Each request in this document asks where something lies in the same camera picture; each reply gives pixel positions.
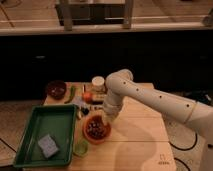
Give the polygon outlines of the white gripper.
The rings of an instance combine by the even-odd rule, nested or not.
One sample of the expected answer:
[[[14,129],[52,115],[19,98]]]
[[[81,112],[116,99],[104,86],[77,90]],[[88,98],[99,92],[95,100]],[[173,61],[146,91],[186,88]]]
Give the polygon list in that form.
[[[104,102],[103,103],[104,114],[102,115],[102,120],[104,122],[113,122],[119,115],[121,109],[122,109],[121,105],[112,105],[108,102]]]

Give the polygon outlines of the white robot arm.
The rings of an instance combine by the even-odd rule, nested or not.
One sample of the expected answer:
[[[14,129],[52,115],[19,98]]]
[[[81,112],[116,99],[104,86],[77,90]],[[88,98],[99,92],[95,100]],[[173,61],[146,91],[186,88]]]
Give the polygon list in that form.
[[[146,88],[133,81],[129,69],[109,74],[105,79],[104,120],[112,123],[123,107],[123,99],[130,97],[153,110],[170,116],[205,139],[199,171],[213,171],[213,107],[189,98]]]

